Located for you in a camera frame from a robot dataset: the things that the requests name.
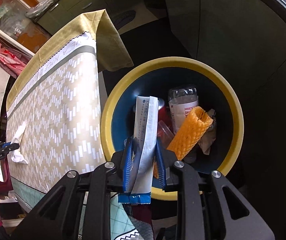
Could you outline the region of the white tissue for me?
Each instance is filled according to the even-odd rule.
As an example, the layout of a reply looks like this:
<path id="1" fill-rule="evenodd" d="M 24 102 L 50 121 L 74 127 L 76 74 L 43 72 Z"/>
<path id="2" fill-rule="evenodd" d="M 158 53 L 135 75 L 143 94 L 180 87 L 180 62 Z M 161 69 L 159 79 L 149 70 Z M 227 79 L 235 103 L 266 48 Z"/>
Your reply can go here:
<path id="1" fill-rule="evenodd" d="M 14 163 L 19 163 L 19 164 L 28 164 L 28 161 L 25 159 L 25 157 L 22 155 L 21 150 L 20 150 L 20 146 L 21 146 L 21 141 L 22 141 L 22 137 L 23 134 L 25 132 L 26 129 L 26 122 L 24 121 L 16 130 L 16 132 L 14 133 L 12 140 L 11 140 L 11 144 L 18 144 L 19 148 L 16 150 L 13 150 L 10 154 L 10 158 Z"/>

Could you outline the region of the crushed red cola can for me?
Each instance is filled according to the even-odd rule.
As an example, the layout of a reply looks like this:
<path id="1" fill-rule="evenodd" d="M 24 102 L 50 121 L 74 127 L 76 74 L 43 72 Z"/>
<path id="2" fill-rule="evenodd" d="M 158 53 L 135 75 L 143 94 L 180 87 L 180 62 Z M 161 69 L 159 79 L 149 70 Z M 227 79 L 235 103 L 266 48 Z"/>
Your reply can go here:
<path id="1" fill-rule="evenodd" d="M 158 121 L 163 121 L 165 125 L 170 129 L 170 131 L 173 131 L 172 127 L 172 120 L 170 115 L 169 108 L 165 105 L 165 102 L 163 99 L 158 98 Z"/>

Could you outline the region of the orange foam fruit net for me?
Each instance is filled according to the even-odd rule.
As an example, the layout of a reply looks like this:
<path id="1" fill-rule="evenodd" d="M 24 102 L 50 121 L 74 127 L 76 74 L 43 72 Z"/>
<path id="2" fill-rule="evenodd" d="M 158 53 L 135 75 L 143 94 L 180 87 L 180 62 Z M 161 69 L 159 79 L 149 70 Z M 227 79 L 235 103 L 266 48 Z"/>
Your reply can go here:
<path id="1" fill-rule="evenodd" d="M 198 143 L 212 125 L 213 119 L 199 106 L 194 107 L 184 119 L 182 126 L 168 145 L 167 149 L 182 160 Z"/>

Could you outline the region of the clear plastic water bottle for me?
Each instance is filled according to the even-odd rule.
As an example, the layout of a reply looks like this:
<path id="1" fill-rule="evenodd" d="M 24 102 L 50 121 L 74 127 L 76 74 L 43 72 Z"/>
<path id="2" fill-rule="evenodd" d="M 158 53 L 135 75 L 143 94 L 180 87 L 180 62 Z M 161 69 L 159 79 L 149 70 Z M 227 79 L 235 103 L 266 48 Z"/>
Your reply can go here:
<path id="1" fill-rule="evenodd" d="M 199 105 L 196 87 L 191 85 L 169 90 L 168 104 L 173 132 L 177 134 L 190 111 Z"/>

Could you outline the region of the green kitchen cabinets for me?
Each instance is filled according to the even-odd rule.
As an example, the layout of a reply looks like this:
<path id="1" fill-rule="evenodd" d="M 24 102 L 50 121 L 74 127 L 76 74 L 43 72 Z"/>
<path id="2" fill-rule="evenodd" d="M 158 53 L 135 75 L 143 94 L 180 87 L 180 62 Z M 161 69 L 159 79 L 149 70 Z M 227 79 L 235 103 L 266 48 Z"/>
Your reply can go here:
<path id="1" fill-rule="evenodd" d="M 113 17 L 137 4 L 148 13 L 122 34 L 135 63 L 167 56 L 211 65 L 286 62 L 286 0 L 55 0 L 36 21 L 55 34 L 84 12 Z"/>

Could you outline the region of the patterned tablecloth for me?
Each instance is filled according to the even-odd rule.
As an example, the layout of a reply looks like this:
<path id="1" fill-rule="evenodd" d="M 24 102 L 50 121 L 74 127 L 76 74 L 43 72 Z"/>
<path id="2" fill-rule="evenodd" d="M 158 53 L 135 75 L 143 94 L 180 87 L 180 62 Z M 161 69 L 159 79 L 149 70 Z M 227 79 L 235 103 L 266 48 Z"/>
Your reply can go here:
<path id="1" fill-rule="evenodd" d="M 28 164 L 9 167 L 15 194 L 28 205 L 40 195 L 11 239 L 154 239 L 153 227 L 118 202 L 126 140 L 107 159 L 101 134 L 99 72 L 130 67 L 108 12 L 74 18 L 32 57 L 7 98 L 7 136 L 27 126 L 20 150 Z"/>

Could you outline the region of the red checkered cloth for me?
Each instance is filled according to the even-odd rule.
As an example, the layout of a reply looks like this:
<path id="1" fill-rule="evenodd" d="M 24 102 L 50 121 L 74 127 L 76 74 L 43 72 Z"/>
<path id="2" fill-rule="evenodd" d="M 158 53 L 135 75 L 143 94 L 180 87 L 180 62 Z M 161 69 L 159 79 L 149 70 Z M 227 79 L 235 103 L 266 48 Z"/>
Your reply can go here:
<path id="1" fill-rule="evenodd" d="M 10 76 L 16 79 L 28 62 L 29 57 L 26 54 L 8 46 L 0 39 L 0 67 Z"/>

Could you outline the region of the dark floor mat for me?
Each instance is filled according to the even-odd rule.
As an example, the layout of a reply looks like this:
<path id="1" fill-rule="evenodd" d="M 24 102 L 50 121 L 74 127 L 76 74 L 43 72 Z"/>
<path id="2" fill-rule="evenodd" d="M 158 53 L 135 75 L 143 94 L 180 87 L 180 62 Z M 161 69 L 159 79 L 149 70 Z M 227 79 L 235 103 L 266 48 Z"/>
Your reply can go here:
<path id="1" fill-rule="evenodd" d="M 122 12 L 116 16 L 112 17 L 112 23 L 114 24 L 116 30 L 121 29 L 125 25 L 132 22 L 132 20 L 135 19 L 136 11 L 135 10 L 129 10 Z"/>

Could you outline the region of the clear plastic bag on counter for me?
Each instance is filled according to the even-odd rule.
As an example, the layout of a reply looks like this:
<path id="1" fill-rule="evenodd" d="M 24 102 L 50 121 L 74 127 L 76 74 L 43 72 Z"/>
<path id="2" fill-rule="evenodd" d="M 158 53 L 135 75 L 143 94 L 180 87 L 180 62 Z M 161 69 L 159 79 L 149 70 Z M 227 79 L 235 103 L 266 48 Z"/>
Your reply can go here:
<path id="1" fill-rule="evenodd" d="M 36 6 L 29 8 L 25 16 L 28 18 L 36 18 L 40 16 L 55 0 L 43 0 Z"/>

